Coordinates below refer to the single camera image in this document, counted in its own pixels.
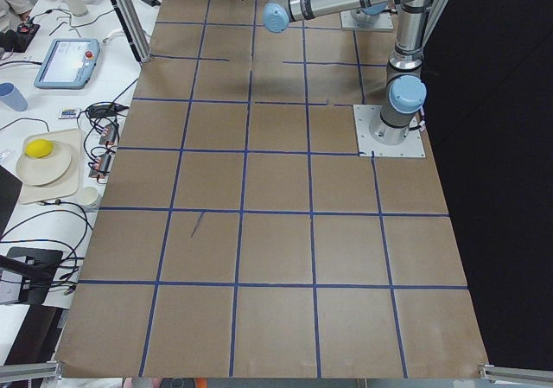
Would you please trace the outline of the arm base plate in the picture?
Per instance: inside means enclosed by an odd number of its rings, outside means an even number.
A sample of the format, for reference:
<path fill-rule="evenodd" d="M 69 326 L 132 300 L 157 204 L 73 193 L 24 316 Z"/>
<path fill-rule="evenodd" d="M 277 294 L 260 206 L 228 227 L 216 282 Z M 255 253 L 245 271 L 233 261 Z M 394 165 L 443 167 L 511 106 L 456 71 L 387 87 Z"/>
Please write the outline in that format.
<path fill-rule="evenodd" d="M 390 33 L 394 30 L 391 15 L 353 16 L 351 10 L 340 13 L 341 27 L 346 30 Z"/>
<path fill-rule="evenodd" d="M 399 145 L 379 142 L 370 131 L 370 123 L 380 112 L 380 105 L 354 105 L 353 115 L 359 155 L 363 157 L 424 158 L 422 134 L 419 130 L 409 131 Z"/>

